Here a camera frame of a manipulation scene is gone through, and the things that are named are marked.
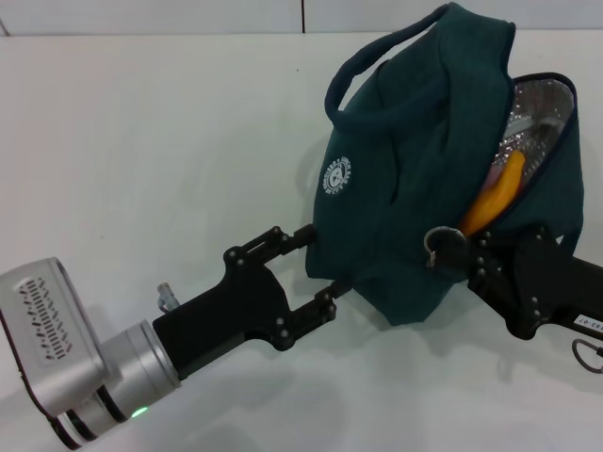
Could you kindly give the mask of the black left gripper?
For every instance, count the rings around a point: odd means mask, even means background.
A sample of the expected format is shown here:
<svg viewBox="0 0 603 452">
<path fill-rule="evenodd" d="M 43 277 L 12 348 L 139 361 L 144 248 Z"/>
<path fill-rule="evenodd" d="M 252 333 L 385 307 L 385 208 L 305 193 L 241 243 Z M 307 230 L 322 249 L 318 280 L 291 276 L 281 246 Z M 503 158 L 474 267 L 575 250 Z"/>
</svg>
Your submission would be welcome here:
<svg viewBox="0 0 603 452">
<path fill-rule="evenodd" d="M 246 341 L 258 339 L 278 351 L 335 320 L 335 300 L 351 290 L 335 281 L 300 308 L 290 311 L 283 287 L 264 266 L 317 239 L 314 225 L 293 234 L 273 226 L 224 253 L 219 284 L 153 322 L 155 333 L 180 378 L 187 378 Z"/>
</svg>

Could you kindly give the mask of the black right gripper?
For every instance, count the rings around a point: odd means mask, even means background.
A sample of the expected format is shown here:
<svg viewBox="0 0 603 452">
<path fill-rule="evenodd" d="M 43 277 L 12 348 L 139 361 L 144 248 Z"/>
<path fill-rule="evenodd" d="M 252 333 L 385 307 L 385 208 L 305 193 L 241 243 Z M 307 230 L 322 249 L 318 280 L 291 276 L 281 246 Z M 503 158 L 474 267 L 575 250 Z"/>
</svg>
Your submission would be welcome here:
<svg viewBox="0 0 603 452">
<path fill-rule="evenodd" d="M 545 225 L 469 236 L 435 227 L 430 268 L 467 282 L 519 339 L 553 324 L 603 340 L 603 267 L 572 256 Z"/>
</svg>

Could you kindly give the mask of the yellow toy banana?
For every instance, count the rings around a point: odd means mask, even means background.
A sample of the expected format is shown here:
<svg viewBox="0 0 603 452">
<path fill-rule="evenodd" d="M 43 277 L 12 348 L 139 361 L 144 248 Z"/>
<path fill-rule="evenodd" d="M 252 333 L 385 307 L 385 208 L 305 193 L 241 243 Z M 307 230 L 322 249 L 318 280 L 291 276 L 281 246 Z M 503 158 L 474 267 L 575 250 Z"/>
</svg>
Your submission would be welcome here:
<svg viewBox="0 0 603 452">
<path fill-rule="evenodd" d="M 465 213 L 459 227 L 465 236 L 486 226 L 513 201 L 521 186 L 524 164 L 523 153 L 512 151 L 497 179 L 480 192 Z"/>
</svg>

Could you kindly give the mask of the dark teal insulated lunch bag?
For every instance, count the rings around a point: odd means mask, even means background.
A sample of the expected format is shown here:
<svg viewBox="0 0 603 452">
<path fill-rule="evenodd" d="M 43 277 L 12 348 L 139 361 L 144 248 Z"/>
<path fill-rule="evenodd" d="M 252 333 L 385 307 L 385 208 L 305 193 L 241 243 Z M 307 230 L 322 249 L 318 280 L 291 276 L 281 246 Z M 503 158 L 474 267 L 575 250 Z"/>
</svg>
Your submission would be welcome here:
<svg viewBox="0 0 603 452">
<path fill-rule="evenodd" d="M 558 73 L 511 78 L 515 26 L 448 3 L 360 49 L 325 97 L 333 131 L 318 177 L 306 272 L 344 281 L 393 326 L 424 321 L 455 279 L 423 240 L 457 226 L 483 186 L 523 93 Z"/>
</svg>

